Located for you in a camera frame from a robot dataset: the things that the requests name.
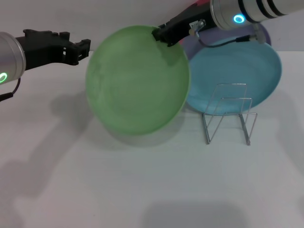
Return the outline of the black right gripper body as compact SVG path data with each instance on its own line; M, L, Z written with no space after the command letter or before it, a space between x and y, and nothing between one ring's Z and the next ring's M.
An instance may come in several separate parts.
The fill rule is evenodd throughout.
M190 24L200 20L205 21L205 26L202 30L215 27L215 22L211 14L210 0L196 1L167 23L176 25L176 30L182 40L189 35L189 30L191 29Z

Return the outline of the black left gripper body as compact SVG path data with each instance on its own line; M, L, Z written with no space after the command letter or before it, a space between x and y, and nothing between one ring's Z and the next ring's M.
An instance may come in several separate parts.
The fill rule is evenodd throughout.
M59 33L32 29L23 32L24 36L18 37L17 41L25 54L26 70L64 62L64 46L69 41L61 39Z

